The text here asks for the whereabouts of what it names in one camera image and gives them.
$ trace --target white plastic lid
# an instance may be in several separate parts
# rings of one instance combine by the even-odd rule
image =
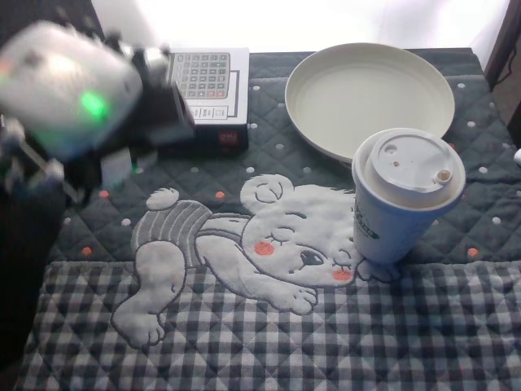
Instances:
[[[435,206],[449,199],[465,170],[440,138],[413,129],[382,133],[368,156],[364,177],[384,199],[409,208]]]

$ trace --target plate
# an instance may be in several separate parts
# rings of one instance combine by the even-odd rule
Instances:
[[[286,106],[306,141],[348,163],[380,130],[412,128],[442,137],[454,117],[453,92],[436,68],[374,43],[310,55],[287,81]]]

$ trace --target calculator keypad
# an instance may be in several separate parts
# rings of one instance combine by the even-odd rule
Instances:
[[[172,79],[185,99],[225,99],[230,84],[230,54],[174,55]]]

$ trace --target red logo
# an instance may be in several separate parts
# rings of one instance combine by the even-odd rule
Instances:
[[[221,145],[239,145],[239,136],[233,130],[221,130],[219,132],[219,143]]]

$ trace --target white cup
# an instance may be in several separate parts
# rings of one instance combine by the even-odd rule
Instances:
[[[354,245],[370,261],[399,261],[462,197],[466,175],[442,139],[414,129],[369,137],[352,160]]]

